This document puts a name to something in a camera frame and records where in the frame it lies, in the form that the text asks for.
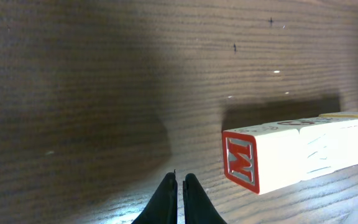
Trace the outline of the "plain white block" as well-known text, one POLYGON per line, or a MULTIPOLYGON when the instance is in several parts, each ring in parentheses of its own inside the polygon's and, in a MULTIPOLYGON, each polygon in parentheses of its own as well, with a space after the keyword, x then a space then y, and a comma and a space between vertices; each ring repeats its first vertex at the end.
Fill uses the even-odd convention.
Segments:
POLYGON ((255 194, 298 183, 305 170, 300 131, 261 124, 222 132, 224 175, 255 194))

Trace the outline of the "yellow block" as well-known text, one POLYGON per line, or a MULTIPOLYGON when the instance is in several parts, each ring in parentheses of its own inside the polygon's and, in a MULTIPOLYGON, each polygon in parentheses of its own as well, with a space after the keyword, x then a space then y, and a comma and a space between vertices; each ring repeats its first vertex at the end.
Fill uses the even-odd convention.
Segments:
POLYGON ((293 119, 265 123, 263 127, 269 135, 278 137, 270 151, 278 153, 290 177, 309 180, 334 170, 337 146, 334 145, 336 125, 332 121, 293 119))

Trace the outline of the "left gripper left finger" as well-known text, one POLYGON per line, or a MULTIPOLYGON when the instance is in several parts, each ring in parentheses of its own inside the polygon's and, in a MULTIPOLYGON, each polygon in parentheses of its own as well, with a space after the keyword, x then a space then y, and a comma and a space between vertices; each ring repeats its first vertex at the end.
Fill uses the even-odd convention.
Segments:
POLYGON ((177 224, 177 197, 176 175, 169 172, 132 224, 177 224))

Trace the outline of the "white block with pattern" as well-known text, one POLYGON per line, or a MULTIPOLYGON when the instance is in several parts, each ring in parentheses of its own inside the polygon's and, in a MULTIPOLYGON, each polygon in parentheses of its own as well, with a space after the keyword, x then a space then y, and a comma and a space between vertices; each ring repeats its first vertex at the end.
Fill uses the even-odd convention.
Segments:
POLYGON ((300 129, 306 174, 316 177, 358 164, 358 119, 302 118, 300 129))

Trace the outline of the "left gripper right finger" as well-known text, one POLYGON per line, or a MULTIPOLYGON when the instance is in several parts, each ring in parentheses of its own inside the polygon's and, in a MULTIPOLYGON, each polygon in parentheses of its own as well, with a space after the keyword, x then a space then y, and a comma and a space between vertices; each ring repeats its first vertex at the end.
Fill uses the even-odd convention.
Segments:
POLYGON ((186 224, 226 224, 192 173, 183 181, 183 204, 186 224))

